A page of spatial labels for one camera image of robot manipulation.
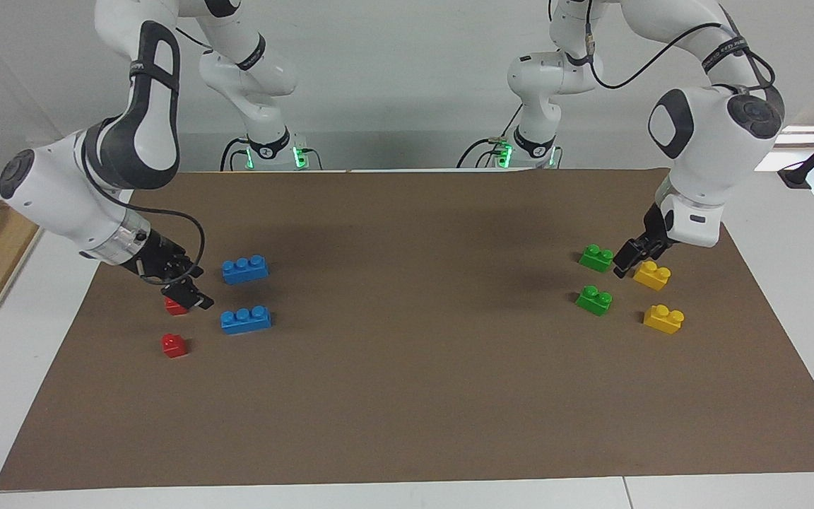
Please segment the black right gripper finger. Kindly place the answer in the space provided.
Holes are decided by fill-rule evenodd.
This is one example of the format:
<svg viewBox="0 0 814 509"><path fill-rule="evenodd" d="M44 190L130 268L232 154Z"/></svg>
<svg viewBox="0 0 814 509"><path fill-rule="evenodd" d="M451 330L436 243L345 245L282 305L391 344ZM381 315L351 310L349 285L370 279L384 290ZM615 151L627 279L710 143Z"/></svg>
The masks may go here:
<svg viewBox="0 0 814 509"><path fill-rule="evenodd" d="M191 277L169 283L167 286L163 286L160 292L162 296L179 305L197 305L199 303L199 290L195 287Z"/></svg>
<svg viewBox="0 0 814 509"><path fill-rule="evenodd" d="M193 265L190 274L185 277L185 309L201 308L207 310L214 306L214 299L195 286L195 280L203 274L204 270L199 265Z"/></svg>

